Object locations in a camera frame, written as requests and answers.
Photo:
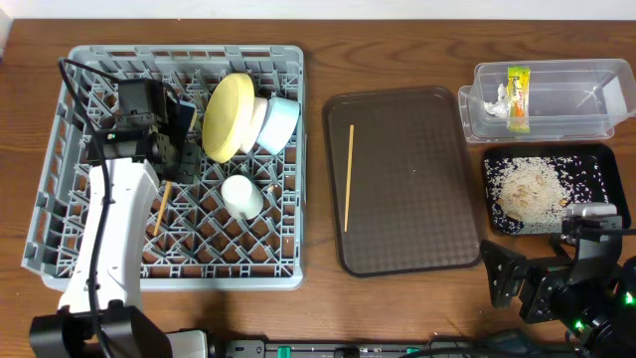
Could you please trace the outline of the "yellow round plate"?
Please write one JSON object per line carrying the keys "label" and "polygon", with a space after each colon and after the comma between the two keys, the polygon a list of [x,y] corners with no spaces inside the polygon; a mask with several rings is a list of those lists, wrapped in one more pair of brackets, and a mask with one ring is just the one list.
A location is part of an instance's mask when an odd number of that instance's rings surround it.
{"label": "yellow round plate", "polygon": [[239,150],[252,116],[254,85],[245,73],[226,76],[209,100],[202,131],[203,148],[218,163],[228,162]]}

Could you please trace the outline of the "pink white bowl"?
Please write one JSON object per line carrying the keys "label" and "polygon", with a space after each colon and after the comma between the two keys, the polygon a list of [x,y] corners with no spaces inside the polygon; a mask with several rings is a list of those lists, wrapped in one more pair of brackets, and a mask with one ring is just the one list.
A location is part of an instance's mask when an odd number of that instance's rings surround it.
{"label": "pink white bowl", "polygon": [[267,103],[268,100],[263,97],[256,97],[254,99],[251,120],[244,133],[242,144],[239,147],[241,152],[249,153],[254,147],[264,122]]}

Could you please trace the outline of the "white cup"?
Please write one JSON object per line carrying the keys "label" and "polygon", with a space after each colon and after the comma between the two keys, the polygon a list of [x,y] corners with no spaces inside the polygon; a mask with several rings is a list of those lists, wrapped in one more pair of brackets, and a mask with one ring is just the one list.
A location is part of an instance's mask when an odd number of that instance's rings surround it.
{"label": "white cup", "polygon": [[228,213],[237,220],[251,220],[263,208],[260,190],[245,176],[227,178],[221,188],[222,198]]}

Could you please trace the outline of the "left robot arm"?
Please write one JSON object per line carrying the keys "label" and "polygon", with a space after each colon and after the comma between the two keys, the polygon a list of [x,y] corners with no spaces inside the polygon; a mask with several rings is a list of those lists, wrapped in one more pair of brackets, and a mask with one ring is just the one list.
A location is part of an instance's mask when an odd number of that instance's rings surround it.
{"label": "left robot arm", "polygon": [[142,311],[140,269],[150,208],[162,182],[199,172],[187,138],[196,109],[156,80],[121,80],[114,125],[92,129],[89,207],[79,257],[56,313],[37,316],[38,357],[205,357],[201,330],[165,333]]}

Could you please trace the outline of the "green yellow snack wrapper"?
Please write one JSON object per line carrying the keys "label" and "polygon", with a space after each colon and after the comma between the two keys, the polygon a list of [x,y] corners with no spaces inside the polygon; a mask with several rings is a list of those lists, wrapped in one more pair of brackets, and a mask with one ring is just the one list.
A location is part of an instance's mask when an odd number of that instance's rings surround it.
{"label": "green yellow snack wrapper", "polygon": [[531,69],[508,68],[508,129],[514,133],[529,133],[529,91]]}

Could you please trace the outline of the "white tissue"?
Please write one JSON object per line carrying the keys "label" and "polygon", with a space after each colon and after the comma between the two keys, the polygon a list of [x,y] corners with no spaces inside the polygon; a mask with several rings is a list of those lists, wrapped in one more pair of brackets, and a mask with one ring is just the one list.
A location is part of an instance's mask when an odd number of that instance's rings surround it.
{"label": "white tissue", "polygon": [[487,114],[497,118],[507,118],[510,105],[507,87],[499,84],[497,88],[497,100],[495,102],[484,102],[484,109]]}

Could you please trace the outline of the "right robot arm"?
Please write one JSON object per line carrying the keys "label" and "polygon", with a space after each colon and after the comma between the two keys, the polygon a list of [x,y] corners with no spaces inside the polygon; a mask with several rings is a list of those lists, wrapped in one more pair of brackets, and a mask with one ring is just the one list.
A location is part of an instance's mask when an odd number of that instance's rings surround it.
{"label": "right robot arm", "polygon": [[528,324],[559,321],[595,357],[635,355],[635,260],[618,263],[633,229],[583,228],[551,239],[552,257],[528,259],[484,241],[491,303],[521,302]]}

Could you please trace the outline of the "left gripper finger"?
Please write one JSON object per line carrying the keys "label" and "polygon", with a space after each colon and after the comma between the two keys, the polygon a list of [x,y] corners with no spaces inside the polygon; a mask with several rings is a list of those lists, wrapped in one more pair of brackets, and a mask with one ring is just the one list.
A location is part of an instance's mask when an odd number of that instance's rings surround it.
{"label": "left gripper finger", "polygon": [[174,122],[173,139],[176,142],[186,140],[188,133],[192,130],[197,118],[197,107],[190,102],[179,101],[179,113]]}
{"label": "left gripper finger", "polygon": [[192,184],[199,174],[200,146],[193,142],[186,142],[182,147],[176,171],[176,182],[179,184]]}

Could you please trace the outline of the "light blue bowl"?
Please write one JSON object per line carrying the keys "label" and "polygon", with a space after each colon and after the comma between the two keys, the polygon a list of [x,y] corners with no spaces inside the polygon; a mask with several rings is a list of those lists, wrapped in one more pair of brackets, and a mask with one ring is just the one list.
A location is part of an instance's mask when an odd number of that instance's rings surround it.
{"label": "light blue bowl", "polygon": [[272,155],[278,154],[293,134],[300,115],[300,103],[284,97],[267,102],[265,119],[256,143]]}

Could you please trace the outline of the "wooden chopstick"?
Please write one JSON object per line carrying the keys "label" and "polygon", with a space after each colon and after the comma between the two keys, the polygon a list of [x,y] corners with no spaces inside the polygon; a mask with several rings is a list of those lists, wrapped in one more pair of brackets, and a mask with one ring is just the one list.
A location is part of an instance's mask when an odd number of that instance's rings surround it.
{"label": "wooden chopstick", "polygon": [[[192,111],[192,118],[190,121],[190,126],[189,126],[189,130],[192,129],[192,127],[194,126],[194,121],[197,118],[198,115],[198,110],[195,108]],[[168,204],[168,200],[172,191],[172,186],[173,186],[173,182],[171,181],[166,181],[166,185],[165,185],[165,190],[162,196],[162,200],[161,200],[161,204],[160,204],[160,208],[158,210],[158,217],[157,217],[157,222],[155,224],[154,230],[153,230],[153,236],[156,237],[159,234],[159,230],[161,228],[161,223],[162,223],[162,218],[164,215],[164,212],[166,210],[167,204]]]}
{"label": "wooden chopstick", "polygon": [[344,233],[348,233],[348,230],[349,230],[354,136],[355,136],[355,125],[350,124],[349,141],[348,141],[348,157],[347,157],[347,177],[346,177],[346,188],[345,188],[346,192],[345,192]]}

